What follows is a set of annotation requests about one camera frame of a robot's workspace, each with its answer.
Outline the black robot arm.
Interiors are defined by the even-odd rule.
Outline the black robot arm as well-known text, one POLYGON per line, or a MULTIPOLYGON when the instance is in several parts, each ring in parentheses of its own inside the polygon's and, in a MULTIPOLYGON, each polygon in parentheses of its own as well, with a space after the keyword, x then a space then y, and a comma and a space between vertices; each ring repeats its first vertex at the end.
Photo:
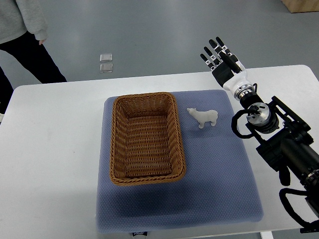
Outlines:
POLYGON ((311 210, 319 213, 319 155, 312 148, 310 126, 281 100, 273 96, 264 103, 256 84, 238 87, 234 93, 242 110, 232 118, 231 128, 241 139, 255 138, 265 162, 279 174, 280 200, 287 213, 301 226, 301 233, 319 230, 319 222, 307 222, 293 209, 287 195, 304 196, 311 210))

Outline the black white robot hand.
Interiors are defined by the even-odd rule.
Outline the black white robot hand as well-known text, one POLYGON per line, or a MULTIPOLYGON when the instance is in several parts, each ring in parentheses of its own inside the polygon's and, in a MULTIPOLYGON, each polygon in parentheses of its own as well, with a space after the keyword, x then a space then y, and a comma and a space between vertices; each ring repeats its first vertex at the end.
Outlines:
POLYGON ((237 56, 217 37, 209 40, 210 48, 204 47, 205 54, 201 54, 201 59, 217 83, 225 90, 233 94, 243 91, 252 92, 254 86, 247 79, 247 71, 237 56))

